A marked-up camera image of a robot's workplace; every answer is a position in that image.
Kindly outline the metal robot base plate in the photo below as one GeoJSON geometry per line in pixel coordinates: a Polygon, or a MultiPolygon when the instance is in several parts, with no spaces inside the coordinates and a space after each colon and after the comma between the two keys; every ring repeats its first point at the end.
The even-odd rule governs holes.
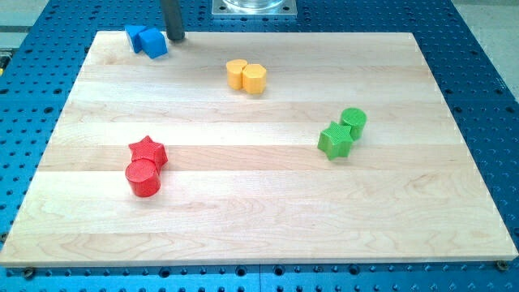
{"type": "Polygon", "coordinates": [[[296,0],[213,0],[212,15],[297,15],[296,0]]]}

